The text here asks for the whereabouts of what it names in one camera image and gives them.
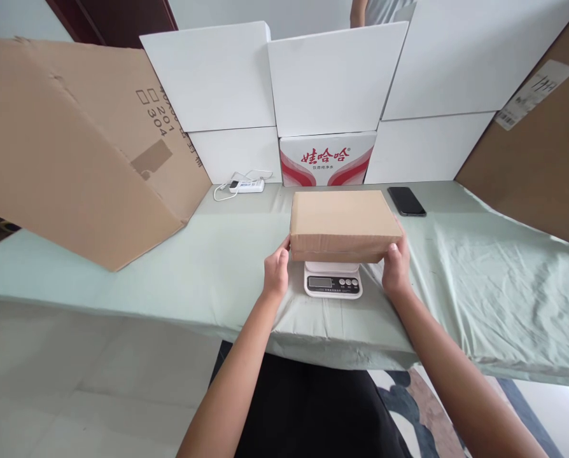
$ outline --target white cable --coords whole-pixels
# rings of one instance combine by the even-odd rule
[[[248,175],[250,175],[252,172],[259,172],[259,173],[263,173],[263,172],[264,172],[264,173],[269,173],[270,175],[267,176],[267,177],[259,176],[259,178],[254,178],[254,179],[252,179],[252,178],[249,178],[249,177],[248,177]],[[247,173],[245,173],[245,174],[241,174],[240,172],[234,172],[234,173],[232,174],[232,177],[229,179],[229,181],[227,181],[226,183],[223,183],[221,186],[217,186],[217,187],[214,189],[213,198],[214,198],[217,202],[221,202],[221,201],[227,200],[227,199],[229,199],[229,198],[234,198],[234,197],[236,197],[236,196],[238,195],[238,191],[236,190],[236,192],[235,192],[233,195],[229,196],[229,197],[223,197],[222,199],[217,199],[217,197],[216,197],[216,192],[217,192],[217,191],[220,191],[220,190],[224,189],[224,187],[226,187],[226,186],[232,184],[232,181],[234,181],[234,177],[235,177],[236,175],[240,175],[240,176],[246,178],[246,180],[238,180],[238,181],[240,181],[240,182],[242,182],[242,183],[254,183],[254,182],[257,182],[257,181],[259,181],[259,180],[264,180],[264,181],[265,181],[265,180],[270,179],[271,177],[274,176],[274,172],[271,171],[271,170],[256,170],[256,169],[249,170],[249,171],[248,171]]]

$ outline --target table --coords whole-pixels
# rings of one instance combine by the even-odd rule
[[[484,373],[569,385],[569,244],[493,212],[453,181],[405,185],[428,213],[400,219],[414,289],[433,316]],[[394,209],[387,187],[345,189],[381,190]],[[0,243],[0,299],[164,319],[233,341],[299,190],[268,184],[215,202],[210,189],[186,228],[116,273],[22,230]],[[362,265],[357,301],[307,296],[303,270],[290,265],[269,352],[344,369],[418,362],[381,290],[382,263]]]

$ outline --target smartphone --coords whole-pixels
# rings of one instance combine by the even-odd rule
[[[410,188],[388,188],[395,207],[403,216],[426,216],[426,211]]]

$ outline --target hand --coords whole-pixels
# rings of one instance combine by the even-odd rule
[[[265,277],[263,278],[263,295],[276,296],[280,300],[284,297],[289,286],[289,273],[286,266],[289,262],[289,245],[291,236],[287,235],[274,254],[268,256],[263,266]]]
[[[395,295],[412,291],[410,283],[410,249],[407,246],[407,235],[397,220],[403,236],[396,244],[390,244],[384,255],[384,273],[382,287],[386,295],[392,299]]]

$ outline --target white tile floor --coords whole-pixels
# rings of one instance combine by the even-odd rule
[[[173,457],[219,346],[175,324],[0,302],[0,457]],[[569,458],[569,388],[517,385]]]

